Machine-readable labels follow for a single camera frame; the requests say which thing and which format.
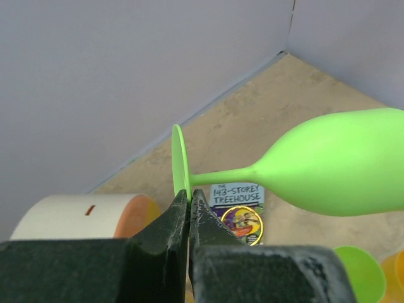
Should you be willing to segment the green goblet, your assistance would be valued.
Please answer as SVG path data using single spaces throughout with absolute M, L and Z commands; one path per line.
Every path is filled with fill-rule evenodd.
M 380 302 L 386 291 L 386 278 L 379 263 L 355 246 L 334 248 L 345 267 L 357 302 Z
M 403 111 L 337 112 L 299 124 L 254 164 L 192 174 L 179 125 L 172 128 L 175 192 L 251 182 L 305 211 L 352 217 L 403 209 Z

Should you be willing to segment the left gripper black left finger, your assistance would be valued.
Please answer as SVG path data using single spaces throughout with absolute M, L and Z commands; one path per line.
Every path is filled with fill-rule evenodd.
M 180 191 L 128 238 L 1 244 L 2 302 L 184 302 L 189 209 Z

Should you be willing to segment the orange plastic goblet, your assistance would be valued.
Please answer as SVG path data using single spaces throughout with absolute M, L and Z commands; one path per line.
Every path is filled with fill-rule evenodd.
M 403 251 L 387 257 L 382 263 L 386 291 L 381 302 L 403 302 Z

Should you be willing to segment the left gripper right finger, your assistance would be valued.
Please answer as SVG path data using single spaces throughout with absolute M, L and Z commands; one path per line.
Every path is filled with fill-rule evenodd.
M 356 302 L 337 255 L 321 246 L 249 246 L 191 202 L 189 276 L 196 302 Z

